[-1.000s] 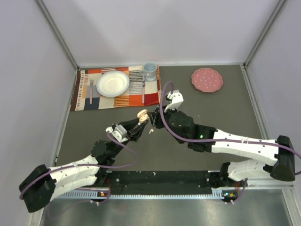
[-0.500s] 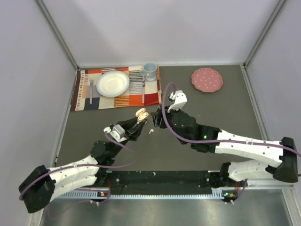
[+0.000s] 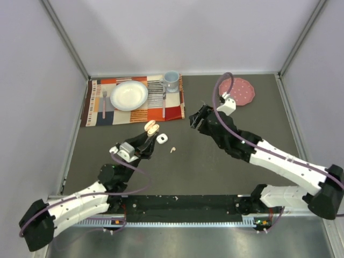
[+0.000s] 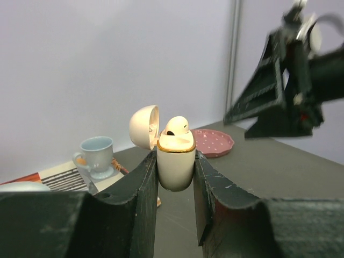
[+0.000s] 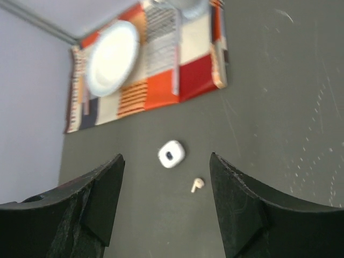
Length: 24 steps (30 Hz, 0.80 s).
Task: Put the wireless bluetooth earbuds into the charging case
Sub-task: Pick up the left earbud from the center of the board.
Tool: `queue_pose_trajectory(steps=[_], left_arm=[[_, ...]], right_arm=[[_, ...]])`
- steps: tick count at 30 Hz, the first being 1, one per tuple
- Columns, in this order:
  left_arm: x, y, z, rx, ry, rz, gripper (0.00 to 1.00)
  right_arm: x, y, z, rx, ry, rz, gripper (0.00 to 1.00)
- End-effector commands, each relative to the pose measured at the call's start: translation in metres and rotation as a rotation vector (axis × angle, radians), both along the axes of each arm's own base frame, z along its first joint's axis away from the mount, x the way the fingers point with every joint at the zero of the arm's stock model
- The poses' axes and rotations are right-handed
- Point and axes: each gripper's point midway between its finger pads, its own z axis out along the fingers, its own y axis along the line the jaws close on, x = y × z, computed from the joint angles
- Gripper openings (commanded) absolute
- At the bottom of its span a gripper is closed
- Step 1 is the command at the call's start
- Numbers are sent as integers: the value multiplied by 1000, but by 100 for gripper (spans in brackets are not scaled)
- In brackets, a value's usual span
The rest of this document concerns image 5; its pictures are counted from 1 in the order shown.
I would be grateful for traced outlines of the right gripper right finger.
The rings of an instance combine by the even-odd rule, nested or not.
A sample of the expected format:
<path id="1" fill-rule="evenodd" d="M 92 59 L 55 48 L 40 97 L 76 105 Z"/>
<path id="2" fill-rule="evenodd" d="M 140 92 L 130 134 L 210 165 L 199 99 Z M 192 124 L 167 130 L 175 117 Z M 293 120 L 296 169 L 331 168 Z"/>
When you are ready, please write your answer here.
<path id="1" fill-rule="evenodd" d="M 343 209 L 290 196 L 210 157 L 226 257 L 343 257 Z"/>

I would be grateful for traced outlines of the beige earbud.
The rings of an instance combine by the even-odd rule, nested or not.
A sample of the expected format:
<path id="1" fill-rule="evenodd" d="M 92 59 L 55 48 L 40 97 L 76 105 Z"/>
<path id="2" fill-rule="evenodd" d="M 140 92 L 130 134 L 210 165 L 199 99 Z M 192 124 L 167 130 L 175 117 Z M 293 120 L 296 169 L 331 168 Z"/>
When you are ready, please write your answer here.
<path id="1" fill-rule="evenodd" d="M 205 185 L 205 182 L 202 178 L 195 178 L 193 181 L 193 185 L 191 188 L 191 193 L 195 193 L 198 189 L 203 188 Z"/>

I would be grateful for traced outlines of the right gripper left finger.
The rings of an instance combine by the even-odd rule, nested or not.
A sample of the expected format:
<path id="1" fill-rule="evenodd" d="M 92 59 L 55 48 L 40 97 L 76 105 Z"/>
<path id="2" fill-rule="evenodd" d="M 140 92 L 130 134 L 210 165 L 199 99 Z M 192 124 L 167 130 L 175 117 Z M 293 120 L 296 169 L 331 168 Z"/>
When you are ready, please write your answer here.
<path id="1" fill-rule="evenodd" d="M 118 154 L 50 191 L 1 204 L 1 257 L 103 257 L 124 168 Z"/>

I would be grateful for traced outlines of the white earbud case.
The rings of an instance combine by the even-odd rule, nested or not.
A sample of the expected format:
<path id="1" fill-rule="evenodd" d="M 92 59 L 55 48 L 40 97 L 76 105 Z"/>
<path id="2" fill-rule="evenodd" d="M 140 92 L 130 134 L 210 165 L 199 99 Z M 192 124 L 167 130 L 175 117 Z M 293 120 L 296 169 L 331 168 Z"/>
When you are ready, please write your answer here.
<path id="1" fill-rule="evenodd" d="M 177 140 L 166 142 L 157 153 L 158 159 L 163 167 L 173 168 L 185 158 L 185 149 Z"/>

